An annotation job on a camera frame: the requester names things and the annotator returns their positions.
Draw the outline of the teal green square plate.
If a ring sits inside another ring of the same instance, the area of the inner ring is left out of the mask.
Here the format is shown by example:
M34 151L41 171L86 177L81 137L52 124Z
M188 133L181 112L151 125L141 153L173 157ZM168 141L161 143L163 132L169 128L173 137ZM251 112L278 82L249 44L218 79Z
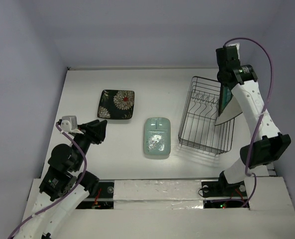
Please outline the teal green square plate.
M218 115L220 116L225 109L225 107L228 105L228 103L231 101L233 95L230 91L230 89L221 84L220 85L220 92L219 92L219 103L218 103Z

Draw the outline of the white round plate black rim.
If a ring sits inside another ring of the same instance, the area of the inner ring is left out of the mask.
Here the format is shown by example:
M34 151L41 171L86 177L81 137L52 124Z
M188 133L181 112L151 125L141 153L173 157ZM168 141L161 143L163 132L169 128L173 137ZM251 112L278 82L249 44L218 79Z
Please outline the white round plate black rim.
M222 113L217 117L215 121L215 126L224 124L228 122L229 120L232 120L242 114L242 109L236 99L235 96L232 97L230 102L227 104L227 106L224 108Z

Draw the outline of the light blue patterned plate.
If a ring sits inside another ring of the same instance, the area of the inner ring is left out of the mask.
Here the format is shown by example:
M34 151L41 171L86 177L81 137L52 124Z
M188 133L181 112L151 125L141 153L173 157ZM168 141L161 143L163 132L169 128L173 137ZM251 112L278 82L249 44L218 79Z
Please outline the light blue patterned plate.
M144 124L144 154L152 159L166 159L171 152L171 122L168 118L148 118Z

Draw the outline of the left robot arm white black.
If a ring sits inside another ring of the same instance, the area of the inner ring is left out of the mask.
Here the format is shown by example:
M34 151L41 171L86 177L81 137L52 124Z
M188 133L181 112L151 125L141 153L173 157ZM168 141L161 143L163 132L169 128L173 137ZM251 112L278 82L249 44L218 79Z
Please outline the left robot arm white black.
M107 121L78 124L64 116L55 127L70 144L58 144L48 160L31 215L10 234L11 239L55 239L72 211L98 192L99 178L87 171L86 153L105 139Z

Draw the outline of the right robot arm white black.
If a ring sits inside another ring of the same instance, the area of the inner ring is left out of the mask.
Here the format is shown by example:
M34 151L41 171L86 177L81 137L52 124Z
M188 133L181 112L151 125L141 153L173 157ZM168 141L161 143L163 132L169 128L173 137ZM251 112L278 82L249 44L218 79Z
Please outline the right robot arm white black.
M238 107L246 119L251 142L240 149L239 159L220 174L217 189L222 195L233 192L235 184L250 176L252 169L278 160L291 143L290 136L282 134L272 120L260 94L258 77L251 65L241 65L238 49L233 44L216 50L217 79L232 94L224 108L226 115Z

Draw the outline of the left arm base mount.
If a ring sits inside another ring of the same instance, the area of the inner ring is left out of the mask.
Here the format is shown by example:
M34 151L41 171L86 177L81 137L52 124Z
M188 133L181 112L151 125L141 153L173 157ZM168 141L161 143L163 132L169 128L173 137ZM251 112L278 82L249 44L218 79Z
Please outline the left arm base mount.
M84 199L76 209L85 210L104 210L114 208L114 181L102 180L98 184L98 189L92 196L88 196Z

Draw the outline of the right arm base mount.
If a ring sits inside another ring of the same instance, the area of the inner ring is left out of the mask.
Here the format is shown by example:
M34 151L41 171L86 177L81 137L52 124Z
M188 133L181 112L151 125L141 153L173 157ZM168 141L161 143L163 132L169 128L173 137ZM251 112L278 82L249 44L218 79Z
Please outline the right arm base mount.
M205 207L220 209L249 207L244 181L228 183L224 171L216 180L202 181L197 193L205 199Z

